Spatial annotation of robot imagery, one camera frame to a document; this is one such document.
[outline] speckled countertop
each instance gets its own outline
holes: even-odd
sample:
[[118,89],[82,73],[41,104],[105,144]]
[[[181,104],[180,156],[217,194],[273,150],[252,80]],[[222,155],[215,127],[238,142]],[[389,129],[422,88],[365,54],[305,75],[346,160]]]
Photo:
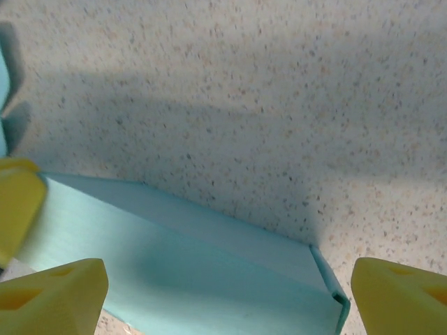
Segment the speckled countertop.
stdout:
[[[349,295],[360,256],[446,273],[446,14],[4,0],[6,132],[43,169],[145,181],[316,243]],[[355,304],[344,332],[364,333]]]

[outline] speckled floor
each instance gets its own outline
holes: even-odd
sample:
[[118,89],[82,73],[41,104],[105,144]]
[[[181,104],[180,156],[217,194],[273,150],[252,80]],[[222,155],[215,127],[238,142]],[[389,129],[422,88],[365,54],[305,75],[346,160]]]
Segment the speckled floor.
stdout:
[[[43,169],[145,181],[316,243],[349,295],[360,256],[446,273],[446,14],[3,0],[6,132]],[[344,333],[364,334],[355,304]]]

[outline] hole in yellow block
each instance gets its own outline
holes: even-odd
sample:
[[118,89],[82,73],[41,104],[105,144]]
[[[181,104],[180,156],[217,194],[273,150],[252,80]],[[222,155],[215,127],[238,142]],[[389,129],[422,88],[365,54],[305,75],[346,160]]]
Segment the hole in yellow block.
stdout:
[[16,290],[0,292],[0,311],[15,311],[37,297],[43,290]]
[[447,306],[447,290],[445,288],[429,288],[425,291],[438,302]]
[[66,276],[67,274],[69,274],[72,271],[73,271],[73,269],[71,269],[71,268],[65,268],[65,269],[62,269],[61,271],[51,273],[50,276],[51,277],[62,277],[62,276]]
[[412,274],[413,273],[413,272],[410,272],[410,271],[408,271],[406,269],[401,269],[399,267],[392,267],[392,268],[390,268],[390,270],[392,272],[394,272],[395,274],[398,274],[400,276],[405,276],[407,274]]

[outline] light blue object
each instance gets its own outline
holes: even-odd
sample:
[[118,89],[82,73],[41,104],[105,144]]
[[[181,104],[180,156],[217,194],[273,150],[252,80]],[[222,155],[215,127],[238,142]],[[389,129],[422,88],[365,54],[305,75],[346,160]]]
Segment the light blue object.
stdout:
[[341,330],[349,300],[318,250],[142,184],[42,177],[47,200],[18,259],[40,271],[102,258],[110,282],[104,308],[136,329]]
[[6,146],[5,134],[3,131],[3,124],[1,118],[1,112],[8,97],[10,88],[8,69],[6,68],[5,59],[3,53],[0,50],[0,158],[6,156],[8,153],[8,147]]

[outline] yellow triangular object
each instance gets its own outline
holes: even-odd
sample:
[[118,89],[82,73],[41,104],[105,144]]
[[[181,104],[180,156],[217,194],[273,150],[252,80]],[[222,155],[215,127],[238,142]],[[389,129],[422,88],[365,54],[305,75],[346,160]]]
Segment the yellow triangular object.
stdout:
[[46,195],[46,185],[26,160],[0,159],[0,268],[21,246]]
[[96,258],[0,283],[0,334],[93,335],[107,291]]
[[368,335],[447,334],[447,276],[359,258],[351,287]]

